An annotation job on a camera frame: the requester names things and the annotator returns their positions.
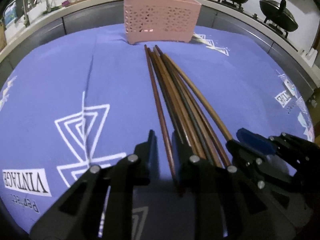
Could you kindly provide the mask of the white square smart device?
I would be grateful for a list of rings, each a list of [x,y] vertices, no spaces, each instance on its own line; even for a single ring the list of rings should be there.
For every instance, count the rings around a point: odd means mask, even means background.
[[[295,85],[287,77],[284,77],[283,83],[292,95],[296,94]]]

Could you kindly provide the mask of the light brown wooden chopstick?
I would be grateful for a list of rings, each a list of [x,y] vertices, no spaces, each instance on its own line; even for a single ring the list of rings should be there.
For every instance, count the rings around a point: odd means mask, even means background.
[[[225,137],[227,141],[232,140],[233,137],[223,121],[220,119],[219,115],[216,113],[216,111],[213,109],[213,107],[210,105],[208,100],[203,96],[203,94],[200,92],[200,90],[194,85],[194,83],[189,79],[189,77],[185,74],[183,70],[167,55],[163,54],[164,58],[168,60],[174,67],[174,69],[180,74],[182,79],[187,83],[187,85],[190,87],[190,89],[193,91],[193,93],[196,95],[196,97],[200,100],[200,102],[203,104],[207,112],[210,114],[211,118],[214,120],[215,124],[219,128],[222,135]]]

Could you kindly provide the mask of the pink perforated utensil basket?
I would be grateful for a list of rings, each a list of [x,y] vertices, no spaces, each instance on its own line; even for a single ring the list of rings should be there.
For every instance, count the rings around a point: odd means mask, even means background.
[[[201,3],[196,0],[124,0],[124,26],[129,44],[149,41],[188,43]]]

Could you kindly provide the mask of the blue printed tablecloth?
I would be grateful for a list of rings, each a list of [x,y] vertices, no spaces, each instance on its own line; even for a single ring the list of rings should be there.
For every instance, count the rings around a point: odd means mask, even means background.
[[[314,141],[304,100],[250,38],[197,27],[221,50],[197,41],[160,42],[214,107],[232,134],[289,132]],[[1,90],[1,211],[22,231],[89,167],[108,167],[157,137],[157,188],[137,193],[136,239],[191,239],[191,198],[170,192],[171,179],[144,48],[120,24],[72,33],[26,55]]]

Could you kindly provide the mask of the dark brown wooden chopstick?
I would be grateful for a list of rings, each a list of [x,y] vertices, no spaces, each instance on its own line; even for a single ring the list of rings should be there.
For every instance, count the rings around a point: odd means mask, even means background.
[[[150,49],[149,51],[151,53],[151,59],[155,61],[156,68],[161,76],[168,100],[170,101],[169,105],[172,114],[175,117],[175,129],[178,132],[180,141],[190,146],[194,154],[198,155],[202,159],[207,159],[169,71],[161,60],[159,54],[151,51]]]

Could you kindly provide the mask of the reddish brown wooden chopstick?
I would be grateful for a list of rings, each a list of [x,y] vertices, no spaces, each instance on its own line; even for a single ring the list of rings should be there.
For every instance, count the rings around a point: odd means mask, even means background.
[[[144,45],[144,50],[145,50],[145,54],[146,54],[146,60],[147,60],[147,64],[148,64],[148,70],[149,70],[149,75],[150,75],[150,80],[151,80],[151,85],[152,85],[152,90],[153,90],[153,96],[155,99],[158,119],[159,119],[159,123],[160,123],[160,127],[161,127],[165,151],[166,151],[167,160],[168,160],[168,164],[169,164],[169,168],[170,168],[170,173],[171,173],[172,179],[176,180],[174,159],[173,159],[173,155],[172,155],[172,146],[171,146],[171,142],[169,139],[167,124],[166,124],[165,117],[163,114],[163,108],[162,108],[161,101],[159,98],[159,93],[158,93],[158,89],[157,89],[157,85],[156,85],[155,76],[153,73],[153,67],[152,67],[152,62],[151,62],[151,53],[149,52],[149,48],[147,47],[147,45]]]

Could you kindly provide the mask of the black lidded wok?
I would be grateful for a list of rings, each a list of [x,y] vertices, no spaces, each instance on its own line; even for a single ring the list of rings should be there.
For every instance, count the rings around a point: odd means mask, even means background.
[[[264,23],[271,21],[287,32],[293,32],[298,29],[298,23],[294,16],[286,8],[286,0],[280,2],[274,0],[260,0],[260,9],[265,15]]]

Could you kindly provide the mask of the black gas stove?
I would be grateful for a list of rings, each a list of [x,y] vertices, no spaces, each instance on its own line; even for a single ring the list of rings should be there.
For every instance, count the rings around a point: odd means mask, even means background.
[[[289,32],[281,28],[280,26],[276,25],[271,20],[266,19],[265,16],[259,17],[257,14],[252,14],[247,11],[244,11],[243,7],[241,7],[238,4],[233,4],[230,1],[226,1],[226,0],[222,0],[222,1],[208,0],[208,1],[227,7],[232,11],[236,11],[242,15],[245,15],[246,17],[252,19],[256,23],[263,25],[268,30],[272,31],[277,36],[279,36],[281,40],[286,42],[296,52],[298,51],[298,48],[293,44],[292,41],[288,39]],[[263,32],[259,31],[257,28],[238,19],[237,17],[231,16],[225,12],[222,12],[221,10],[218,10],[215,13],[215,19],[213,20],[212,28],[227,31],[230,33],[241,34],[246,37],[249,37],[267,53],[271,50],[274,44],[273,40],[271,40],[269,37],[267,37]]]

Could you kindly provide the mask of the black wooden chopstick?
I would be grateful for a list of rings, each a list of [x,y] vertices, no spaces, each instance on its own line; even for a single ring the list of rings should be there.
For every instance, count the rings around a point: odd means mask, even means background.
[[[182,99],[185,109],[191,120],[191,125],[194,128],[197,138],[204,150],[206,158],[208,161],[213,163],[214,166],[222,167],[219,155],[216,151],[216,148],[211,140],[210,135],[206,130],[206,126],[203,123],[203,118],[199,115],[199,111],[196,108],[195,100],[191,97],[191,93],[188,88],[185,86],[179,74],[174,70],[173,65],[164,58],[162,51],[158,46],[155,46],[153,49],[154,52],[157,52],[165,64],[167,70],[169,71],[171,78],[179,92],[179,95]]]

